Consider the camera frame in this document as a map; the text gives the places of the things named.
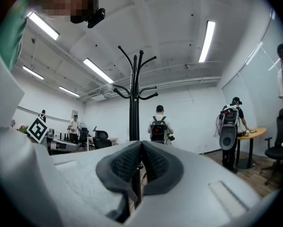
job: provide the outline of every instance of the green sleeve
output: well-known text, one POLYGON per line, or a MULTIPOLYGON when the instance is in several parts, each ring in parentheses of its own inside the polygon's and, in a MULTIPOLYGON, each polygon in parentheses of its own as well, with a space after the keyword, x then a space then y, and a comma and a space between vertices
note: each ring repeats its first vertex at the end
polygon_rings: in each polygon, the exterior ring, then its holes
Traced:
POLYGON ((19 43, 27 24, 29 0, 17 0, 0 26, 0 56, 11 71, 18 58, 19 43))

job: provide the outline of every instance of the white ceiling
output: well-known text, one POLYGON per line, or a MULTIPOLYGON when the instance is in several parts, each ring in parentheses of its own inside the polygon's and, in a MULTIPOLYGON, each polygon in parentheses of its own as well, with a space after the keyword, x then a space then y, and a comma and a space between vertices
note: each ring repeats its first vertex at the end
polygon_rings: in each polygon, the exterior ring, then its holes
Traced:
POLYGON ((218 81, 236 52, 248 27, 253 0, 99 0, 106 18, 92 29, 63 20, 45 19, 60 33, 56 41, 28 21, 23 50, 17 61, 44 76, 43 83, 63 86, 81 95, 106 82, 83 61, 88 57, 117 84, 128 85, 131 60, 144 50, 143 61, 158 58, 142 68, 140 85, 199 79, 218 81), (206 63, 198 63, 207 20, 216 22, 206 63))

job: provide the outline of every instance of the black backpack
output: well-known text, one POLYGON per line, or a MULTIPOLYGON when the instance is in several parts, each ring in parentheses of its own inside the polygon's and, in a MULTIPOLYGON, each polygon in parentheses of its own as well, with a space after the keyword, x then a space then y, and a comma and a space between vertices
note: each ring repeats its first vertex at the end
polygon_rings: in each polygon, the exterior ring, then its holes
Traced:
POLYGON ((157 120, 155 116, 153 116, 153 123, 151 125, 151 133, 150 138, 151 141, 164 143, 165 142, 165 132, 168 131, 168 126, 166 125, 165 116, 161 120, 157 120))

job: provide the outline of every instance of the ceiling light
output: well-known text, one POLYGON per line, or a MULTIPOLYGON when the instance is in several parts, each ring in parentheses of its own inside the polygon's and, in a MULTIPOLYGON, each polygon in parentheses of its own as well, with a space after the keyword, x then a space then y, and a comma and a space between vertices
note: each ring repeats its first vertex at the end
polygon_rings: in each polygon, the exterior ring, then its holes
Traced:
POLYGON ((43 80, 44 78, 40 75, 38 75, 37 73, 35 73, 34 71, 30 70, 29 68, 27 68, 26 66, 23 66, 23 69, 28 71, 29 73, 31 73, 32 75, 36 76, 37 78, 40 78, 41 80, 43 80))
POLYGON ((206 60, 206 57, 207 57, 207 54, 208 54, 208 51, 211 45, 211 41, 213 38, 214 28, 215 28, 215 22, 208 21, 207 29, 206 29, 206 36, 204 38, 202 54, 200 55, 199 62, 204 62, 206 60))
POLYGON ((90 67, 92 70, 94 70, 98 75, 101 76, 101 78, 106 80, 108 83, 112 83, 113 82, 113 80, 109 76, 107 76, 107 74, 105 74, 100 68, 98 68, 89 58, 84 60, 84 63, 88 67, 90 67))
POLYGON ((42 30, 50 35, 54 40, 60 35, 50 25, 43 21, 36 13, 28 13, 27 17, 35 22, 42 30))
POLYGON ((60 89, 61 89, 61 90, 64 90, 64 91, 67 92, 67 93, 70 93, 70 94, 72 94, 72 95, 79 96, 78 94, 73 93, 73 92, 71 92, 71 91, 69 91, 69 90, 67 90, 67 89, 65 89, 65 88, 63 88, 63 87, 60 87, 60 89))
POLYGON ((260 47, 263 45, 262 42, 260 42, 257 47, 255 48, 254 52, 251 54, 250 58, 248 59, 248 61, 246 62, 246 65, 249 65, 251 60, 253 60, 254 56, 256 56, 257 52, 259 51, 260 47))
POLYGON ((277 64, 279 61, 280 61, 280 58, 273 64, 273 66, 271 66, 271 68, 270 68, 269 70, 272 70, 272 68, 273 68, 274 66, 276 66, 276 64, 277 64))

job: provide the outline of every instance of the table leg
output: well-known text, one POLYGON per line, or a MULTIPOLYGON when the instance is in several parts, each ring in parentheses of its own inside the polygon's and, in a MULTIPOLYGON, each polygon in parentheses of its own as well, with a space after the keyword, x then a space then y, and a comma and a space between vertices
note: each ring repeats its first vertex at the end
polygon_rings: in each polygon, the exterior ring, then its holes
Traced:
POLYGON ((253 138, 250 139, 250 150, 249 150, 249 157, 248 157, 248 168, 253 166, 252 164, 252 154, 253 154, 253 138))
POLYGON ((250 139, 250 150, 248 158, 240 159, 238 163, 236 163, 237 168, 239 169, 249 169, 252 168, 255 164, 255 161, 252 160, 253 154, 253 139, 250 139))
POLYGON ((238 162, 239 162, 239 153, 240 153, 240 140, 237 140, 236 164, 238 164, 238 162))

